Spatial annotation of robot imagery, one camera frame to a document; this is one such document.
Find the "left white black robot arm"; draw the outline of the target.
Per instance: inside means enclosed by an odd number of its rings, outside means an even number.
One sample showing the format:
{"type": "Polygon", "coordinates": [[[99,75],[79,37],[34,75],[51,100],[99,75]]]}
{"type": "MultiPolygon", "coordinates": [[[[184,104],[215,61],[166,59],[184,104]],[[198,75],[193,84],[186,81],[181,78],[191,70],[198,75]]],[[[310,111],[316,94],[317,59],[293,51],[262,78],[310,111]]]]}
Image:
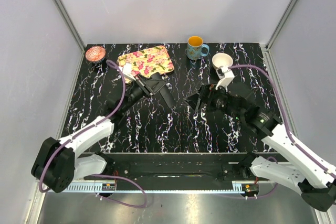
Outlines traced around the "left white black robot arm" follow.
{"type": "Polygon", "coordinates": [[[124,89],[121,99],[111,102],[107,116],[98,116],[84,128],[58,140],[49,137],[43,141],[31,174],[39,180],[42,193],[64,191],[74,179],[97,174],[101,179],[112,177],[114,168],[103,154],[81,157],[89,147],[110,136],[120,126],[127,111],[143,97],[160,92],[165,81],[156,72],[146,78],[135,76],[133,84],[124,89]]]}

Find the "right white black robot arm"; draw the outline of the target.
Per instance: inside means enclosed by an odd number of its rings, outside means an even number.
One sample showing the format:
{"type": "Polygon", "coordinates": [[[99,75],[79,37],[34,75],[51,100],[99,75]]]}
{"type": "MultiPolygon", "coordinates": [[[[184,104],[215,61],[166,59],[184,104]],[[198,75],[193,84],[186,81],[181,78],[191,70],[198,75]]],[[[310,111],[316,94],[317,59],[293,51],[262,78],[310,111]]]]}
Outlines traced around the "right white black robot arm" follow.
{"type": "Polygon", "coordinates": [[[186,102],[195,111],[204,106],[206,112],[220,111],[237,119],[243,130],[293,165],[293,168],[284,167],[249,153],[236,165],[234,174],[245,180],[254,176],[272,180],[295,191],[309,206],[321,212],[335,205],[335,166],[287,131],[275,113],[259,106],[253,92],[243,83],[233,83],[228,88],[202,85],[186,102]]]}

